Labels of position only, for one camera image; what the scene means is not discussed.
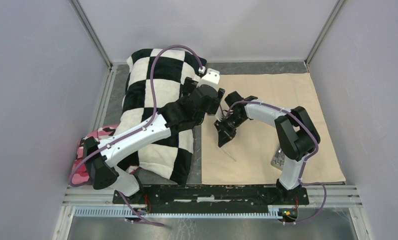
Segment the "beige surgical wrap cloth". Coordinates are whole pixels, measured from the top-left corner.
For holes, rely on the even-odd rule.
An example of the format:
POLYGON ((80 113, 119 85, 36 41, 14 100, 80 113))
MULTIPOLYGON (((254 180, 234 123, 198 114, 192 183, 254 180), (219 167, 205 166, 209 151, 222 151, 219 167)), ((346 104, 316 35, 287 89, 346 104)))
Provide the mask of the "beige surgical wrap cloth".
MULTIPOLYGON (((255 96, 281 108, 302 106, 308 112, 321 141, 316 155, 305 166, 305 183, 345 181, 330 138, 318 96, 308 73, 223 75, 219 86, 227 94, 238 92, 243 98, 255 96)), ((281 171, 271 165, 279 142, 275 128, 247 120, 236 130, 233 140, 218 147, 216 118, 207 116, 201 125, 201 181, 206 185, 274 184, 281 171), (234 162, 220 148, 236 159, 234 162)))

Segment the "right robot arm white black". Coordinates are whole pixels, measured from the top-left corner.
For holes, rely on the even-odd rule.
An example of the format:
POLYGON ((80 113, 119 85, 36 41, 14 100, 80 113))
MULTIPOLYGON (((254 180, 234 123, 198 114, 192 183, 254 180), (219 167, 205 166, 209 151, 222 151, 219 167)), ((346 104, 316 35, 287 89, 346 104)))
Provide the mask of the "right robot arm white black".
POLYGON ((321 141, 307 110, 302 106, 274 106, 253 95, 243 98, 236 91, 230 93, 225 102, 229 106, 226 115, 214 122, 218 147, 230 142, 237 128, 247 120, 274 127, 285 155, 282 173, 275 184, 275 196, 280 203, 289 204, 301 188, 306 162, 318 152, 321 141))

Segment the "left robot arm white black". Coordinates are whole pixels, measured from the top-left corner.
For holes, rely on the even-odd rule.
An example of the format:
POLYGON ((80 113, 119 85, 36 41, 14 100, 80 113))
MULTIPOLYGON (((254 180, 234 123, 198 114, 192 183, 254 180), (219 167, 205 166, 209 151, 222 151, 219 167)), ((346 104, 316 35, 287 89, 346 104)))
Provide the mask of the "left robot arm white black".
POLYGON ((139 149, 202 124, 205 115, 217 113, 225 90, 218 87, 220 75, 209 72, 199 81, 185 79, 187 95, 161 107, 156 115, 116 136, 83 143, 83 162, 94 190, 112 188, 132 204, 140 203, 144 190, 132 174, 118 163, 139 149))

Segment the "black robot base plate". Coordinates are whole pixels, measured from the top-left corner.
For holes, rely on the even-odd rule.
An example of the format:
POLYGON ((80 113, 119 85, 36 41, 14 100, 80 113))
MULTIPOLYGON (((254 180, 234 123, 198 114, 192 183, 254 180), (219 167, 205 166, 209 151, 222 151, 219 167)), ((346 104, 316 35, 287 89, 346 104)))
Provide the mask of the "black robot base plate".
POLYGON ((275 185, 146 185, 127 198, 131 206, 151 204, 152 214, 255 214, 269 206, 308 205, 307 190, 282 193, 275 185))

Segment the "metal surgical instrument tray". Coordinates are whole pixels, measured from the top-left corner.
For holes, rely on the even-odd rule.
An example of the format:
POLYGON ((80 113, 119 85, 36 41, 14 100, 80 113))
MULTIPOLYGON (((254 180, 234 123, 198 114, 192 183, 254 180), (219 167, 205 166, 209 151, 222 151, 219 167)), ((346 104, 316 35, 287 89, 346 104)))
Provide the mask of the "metal surgical instrument tray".
POLYGON ((282 171, 282 170, 283 170, 283 167, 284 167, 284 163, 285 163, 285 158, 286 158, 286 155, 285 155, 284 152, 282 151, 281 147, 279 147, 279 148, 276 150, 274 156, 272 157, 272 160, 271 160, 270 164, 271 164, 274 168, 276 168, 276 169, 282 171))

